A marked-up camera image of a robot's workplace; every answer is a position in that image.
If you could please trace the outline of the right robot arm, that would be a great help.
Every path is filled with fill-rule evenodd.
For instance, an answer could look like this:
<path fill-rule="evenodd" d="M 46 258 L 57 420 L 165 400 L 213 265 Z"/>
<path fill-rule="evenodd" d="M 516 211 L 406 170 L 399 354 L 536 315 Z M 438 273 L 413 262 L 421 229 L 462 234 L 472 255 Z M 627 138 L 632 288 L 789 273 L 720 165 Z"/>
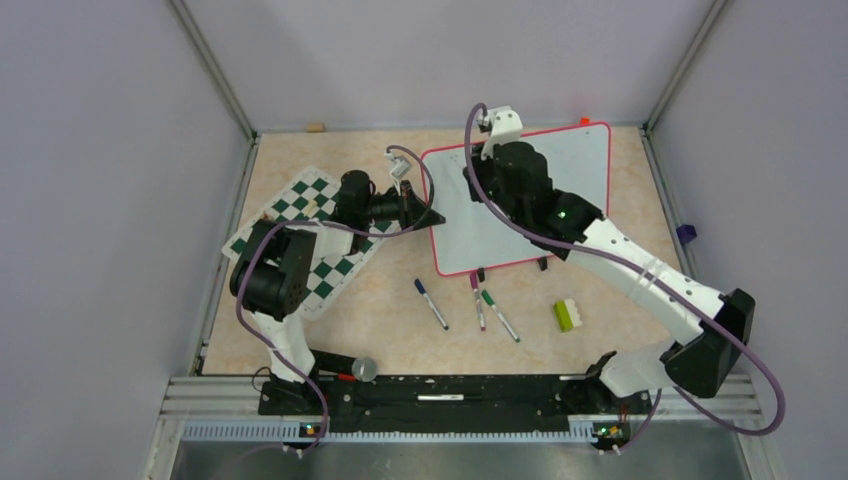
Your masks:
<path fill-rule="evenodd" d="M 588 373 L 589 404 L 612 412 L 643 390 L 679 387 L 713 398 L 750 337 L 755 300 L 745 290 L 722 292 L 698 283 L 628 239 L 583 197 L 558 190 L 547 159 L 513 141 L 486 152 L 473 145 L 463 175 L 475 202 L 531 244 L 613 285 L 666 328 L 670 337 L 649 347 L 608 353 Z"/>

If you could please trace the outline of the pink-framed whiteboard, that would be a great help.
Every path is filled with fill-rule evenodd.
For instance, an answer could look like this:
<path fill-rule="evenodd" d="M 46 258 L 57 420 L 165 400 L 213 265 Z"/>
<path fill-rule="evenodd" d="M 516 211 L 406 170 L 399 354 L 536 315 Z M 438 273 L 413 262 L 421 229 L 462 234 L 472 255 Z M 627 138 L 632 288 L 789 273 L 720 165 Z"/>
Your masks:
<path fill-rule="evenodd" d="M 573 192 L 608 210 L 612 129 L 604 122 L 525 133 L 521 139 L 544 155 L 556 189 Z M 462 174 L 460 145 L 425 151 L 435 186 L 433 209 L 445 218 L 430 229 L 437 272 L 445 277 L 535 261 L 547 254 L 471 200 Z"/>

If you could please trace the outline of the black microphone silver head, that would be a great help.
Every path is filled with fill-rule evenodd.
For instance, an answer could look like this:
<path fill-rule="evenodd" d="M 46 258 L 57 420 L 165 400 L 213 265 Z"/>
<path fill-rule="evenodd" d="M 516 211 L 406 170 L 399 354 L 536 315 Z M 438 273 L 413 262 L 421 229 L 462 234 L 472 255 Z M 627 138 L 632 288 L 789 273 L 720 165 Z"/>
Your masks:
<path fill-rule="evenodd" d="M 376 362 L 369 357 L 346 355 L 312 350 L 315 365 L 319 370 L 352 376 L 357 381 L 371 382 L 378 375 Z"/>

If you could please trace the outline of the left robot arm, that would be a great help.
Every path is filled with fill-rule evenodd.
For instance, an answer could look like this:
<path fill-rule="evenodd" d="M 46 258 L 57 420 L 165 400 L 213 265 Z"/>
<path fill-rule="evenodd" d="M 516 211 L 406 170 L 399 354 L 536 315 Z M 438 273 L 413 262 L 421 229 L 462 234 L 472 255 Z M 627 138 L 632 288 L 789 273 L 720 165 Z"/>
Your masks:
<path fill-rule="evenodd" d="M 410 181 L 380 193 L 362 170 L 346 172 L 327 221 L 260 220 L 231 274 L 239 324 L 268 350 L 270 384 L 297 413 L 319 404 L 316 359 L 308 347 L 301 312 L 314 260 L 359 253 L 375 224 L 395 222 L 401 232 L 444 224 L 445 217 L 420 198 Z"/>

